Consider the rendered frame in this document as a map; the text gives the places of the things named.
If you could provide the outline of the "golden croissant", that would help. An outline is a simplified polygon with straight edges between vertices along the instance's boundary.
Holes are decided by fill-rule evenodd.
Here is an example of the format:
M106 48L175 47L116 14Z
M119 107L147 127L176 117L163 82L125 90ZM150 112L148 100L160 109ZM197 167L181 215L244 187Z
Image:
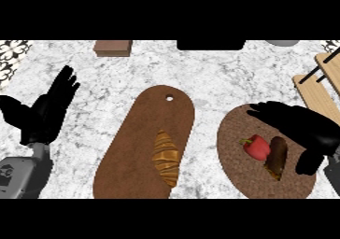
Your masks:
M179 180L181 154L172 137L165 130L160 130L157 134L153 162L160 172L162 180L170 188L175 188Z

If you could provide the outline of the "brown oval placemat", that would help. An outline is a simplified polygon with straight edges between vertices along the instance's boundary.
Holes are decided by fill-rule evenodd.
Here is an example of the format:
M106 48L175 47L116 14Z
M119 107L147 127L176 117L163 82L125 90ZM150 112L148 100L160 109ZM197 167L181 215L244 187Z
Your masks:
M247 114L250 105L235 107L227 114L218 132L218 151L227 176L247 198L305 199L312 193L317 176L299 175L296 164L305 148L281 132ZM258 134L266 142L275 136L287 141L287 165L283 179L265 169L265 162L244 152L240 141Z

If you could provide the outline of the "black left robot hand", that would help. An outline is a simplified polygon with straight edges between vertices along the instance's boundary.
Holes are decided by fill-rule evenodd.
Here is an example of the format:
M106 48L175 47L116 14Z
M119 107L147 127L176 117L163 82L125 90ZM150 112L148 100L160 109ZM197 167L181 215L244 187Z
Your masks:
M57 139L79 86L75 69L66 65L50 91L38 97L32 106L24 105L8 95L0 95L4 119L21 130L23 146L33 143L50 145Z

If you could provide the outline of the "small brown wooden box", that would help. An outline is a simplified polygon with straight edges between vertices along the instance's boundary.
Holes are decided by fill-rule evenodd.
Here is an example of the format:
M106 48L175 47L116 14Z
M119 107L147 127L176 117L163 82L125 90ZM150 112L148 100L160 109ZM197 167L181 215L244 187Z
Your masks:
M129 57L132 51L132 40L98 40L95 52L98 57Z

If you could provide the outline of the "dark brown hot dog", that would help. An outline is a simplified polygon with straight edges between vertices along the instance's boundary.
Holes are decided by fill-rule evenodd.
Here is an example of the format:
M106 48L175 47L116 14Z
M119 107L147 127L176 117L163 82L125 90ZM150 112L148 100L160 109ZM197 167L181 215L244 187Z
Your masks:
M265 168L277 180L281 180L287 165L287 140L275 136L271 140L271 153L266 157Z

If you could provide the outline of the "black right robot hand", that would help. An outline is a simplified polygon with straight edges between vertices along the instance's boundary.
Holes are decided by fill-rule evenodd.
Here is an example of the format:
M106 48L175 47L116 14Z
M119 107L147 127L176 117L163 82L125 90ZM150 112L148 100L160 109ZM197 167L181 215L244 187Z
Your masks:
M252 104L247 114L271 125L306 149L296 173L312 176L340 148L340 125L314 110L281 102Z

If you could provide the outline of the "brown wooden cutting board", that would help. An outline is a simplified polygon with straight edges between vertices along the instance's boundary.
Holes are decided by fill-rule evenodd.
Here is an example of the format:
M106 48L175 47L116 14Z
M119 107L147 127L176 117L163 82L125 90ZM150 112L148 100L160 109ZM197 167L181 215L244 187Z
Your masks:
M182 158L194 118L194 104L181 90L159 85L141 93L97 169L97 199L170 196L172 186L153 160L156 141L166 131Z

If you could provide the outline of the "black appliance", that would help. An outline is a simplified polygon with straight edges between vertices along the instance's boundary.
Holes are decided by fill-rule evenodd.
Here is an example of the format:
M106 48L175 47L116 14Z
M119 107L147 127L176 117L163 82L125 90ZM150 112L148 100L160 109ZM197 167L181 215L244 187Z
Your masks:
M240 50L244 47L244 40L179 40L181 50Z

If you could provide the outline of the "grey round object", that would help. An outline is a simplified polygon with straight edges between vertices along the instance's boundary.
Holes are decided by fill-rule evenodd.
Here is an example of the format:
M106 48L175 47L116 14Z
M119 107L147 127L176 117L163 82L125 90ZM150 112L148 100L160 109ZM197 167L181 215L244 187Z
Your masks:
M278 47L293 47L300 40L266 40L266 42Z

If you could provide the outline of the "red bell pepper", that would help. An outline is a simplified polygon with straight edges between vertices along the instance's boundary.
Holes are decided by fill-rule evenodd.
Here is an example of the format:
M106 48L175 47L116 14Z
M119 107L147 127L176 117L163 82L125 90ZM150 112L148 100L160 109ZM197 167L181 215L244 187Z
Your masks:
M255 134L250 138L243 139L240 143L244 145L244 152L258 160L265 161L271 153L271 147L266 140Z

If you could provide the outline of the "wooden tiered shelf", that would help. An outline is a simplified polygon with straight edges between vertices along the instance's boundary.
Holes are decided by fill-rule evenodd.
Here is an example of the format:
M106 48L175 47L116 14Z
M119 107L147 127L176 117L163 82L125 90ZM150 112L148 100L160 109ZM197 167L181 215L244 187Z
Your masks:
M318 53L315 68L293 77L294 87L306 107L340 125L340 47L333 53Z

